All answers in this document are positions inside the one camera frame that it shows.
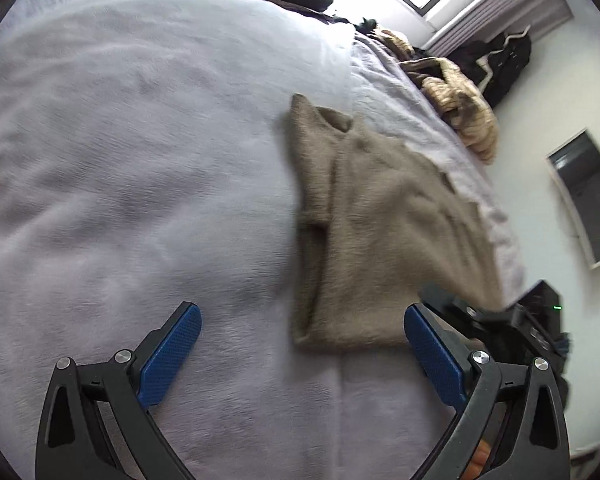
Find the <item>bed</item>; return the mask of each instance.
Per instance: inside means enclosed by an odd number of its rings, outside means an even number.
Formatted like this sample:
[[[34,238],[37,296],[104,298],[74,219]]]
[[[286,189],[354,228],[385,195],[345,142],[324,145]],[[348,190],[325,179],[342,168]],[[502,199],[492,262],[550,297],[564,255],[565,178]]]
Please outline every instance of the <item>bed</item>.
[[[16,472],[33,478],[59,357],[134,348],[190,300],[203,333],[153,415],[197,478],[408,478],[451,417],[408,346],[290,341],[285,114],[296,92],[363,114],[447,172],[480,208],[509,303],[523,267],[481,163],[350,25],[261,0],[25,14],[0,35],[0,449]]]

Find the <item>blue gripper pad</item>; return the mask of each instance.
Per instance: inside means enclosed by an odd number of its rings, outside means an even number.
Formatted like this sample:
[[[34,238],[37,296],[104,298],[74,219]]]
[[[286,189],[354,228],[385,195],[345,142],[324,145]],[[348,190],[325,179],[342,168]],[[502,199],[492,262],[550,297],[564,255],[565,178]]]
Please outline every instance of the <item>blue gripper pad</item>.
[[[149,406],[160,404],[180,365],[197,341],[200,330],[202,314],[192,304],[173,325],[140,372],[138,400],[145,410]]]
[[[404,335],[440,400],[461,412],[466,405],[462,370],[424,316],[414,306],[404,313]]]

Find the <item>white wall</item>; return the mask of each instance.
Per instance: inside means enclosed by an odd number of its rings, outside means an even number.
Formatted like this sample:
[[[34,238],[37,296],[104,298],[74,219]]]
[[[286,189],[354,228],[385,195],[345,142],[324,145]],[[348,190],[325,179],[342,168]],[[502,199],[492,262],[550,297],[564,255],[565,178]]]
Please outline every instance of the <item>white wall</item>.
[[[521,78],[496,109],[500,153],[488,169],[520,238],[527,284],[562,295],[571,332],[566,411],[572,452],[600,442],[600,267],[589,270],[544,156],[587,128],[600,146],[600,14],[567,0],[574,19],[533,46]]]

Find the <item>brown sweater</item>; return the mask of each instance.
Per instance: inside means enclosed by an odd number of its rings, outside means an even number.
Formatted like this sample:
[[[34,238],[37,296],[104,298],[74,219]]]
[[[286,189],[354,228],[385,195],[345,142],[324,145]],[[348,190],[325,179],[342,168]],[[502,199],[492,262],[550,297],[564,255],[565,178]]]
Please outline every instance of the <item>brown sweater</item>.
[[[502,293],[477,206],[427,158],[362,118],[296,94],[288,137],[302,190],[292,336],[329,350],[405,343],[405,309],[435,282],[487,310]]]

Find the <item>metal screw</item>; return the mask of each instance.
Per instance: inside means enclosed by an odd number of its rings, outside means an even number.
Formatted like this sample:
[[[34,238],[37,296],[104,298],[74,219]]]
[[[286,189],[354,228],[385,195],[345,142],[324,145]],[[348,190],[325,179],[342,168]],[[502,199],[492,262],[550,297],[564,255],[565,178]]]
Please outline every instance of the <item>metal screw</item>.
[[[543,372],[549,369],[549,363],[541,357],[536,358],[534,364],[538,370],[542,370]]]
[[[482,350],[474,352],[473,358],[475,362],[480,363],[481,365],[487,364],[490,359],[489,354],[487,354],[487,352],[483,352]]]
[[[71,364],[71,359],[69,359],[68,357],[61,357],[58,359],[58,362],[56,363],[56,368],[58,368],[58,370],[64,370],[70,364]]]
[[[117,363],[126,363],[131,359],[131,352],[129,350],[121,350],[116,354]]]

